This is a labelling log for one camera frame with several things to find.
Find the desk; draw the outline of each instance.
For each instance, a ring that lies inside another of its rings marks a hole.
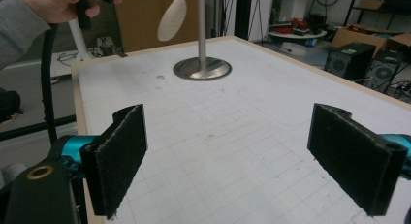
[[[113,112],[144,104],[148,152],[115,223],[403,223],[410,181],[398,180],[386,216],[368,217],[307,139],[314,103],[345,109],[375,133],[409,133],[409,105],[235,37],[209,40],[207,51],[231,74],[175,76],[196,43],[73,68],[81,134],[99,135]]]

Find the black cable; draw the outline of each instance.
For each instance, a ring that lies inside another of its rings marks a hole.
[[[332,6],[332,5],[336,4],[336,2],[338,2],[338,0],[334,0],[330,4],[328,4],[327,0],[324,3],[321,2],[320,0],[315,0],[315,1],[317,1],[317,3],[320,4],[321,6],[326,6],[326,7]]]
[[[46,31],[43,42],[42,65],[41,65],[41,83],[43,94],[43,106],[45,121],[48,129],[48,137],[51,145],[57,141],[57,131],[54,123],[54,108],[52,103],[52,91],[50,80],[51,56],[54,39],[57,34],[58,24],[51,24],[50,30]]]
[[[225,8],[224,8],[225,18],[226,18],[226,15],[227,15],[227,8],[228,8],[229,3],[230,3],[230,11],[229,11],[229,17],[227,19],[227,22],[224,23],[224,33],[223,33],[224,36],[227,35],[227,30],[228,30],[228,25],[229,25],[230,19],[231,19],[231,13],[232,13],[232,10],[233,10],[234,0],[228,0],[227,3],[225,3],[225,5],[226,5]]]

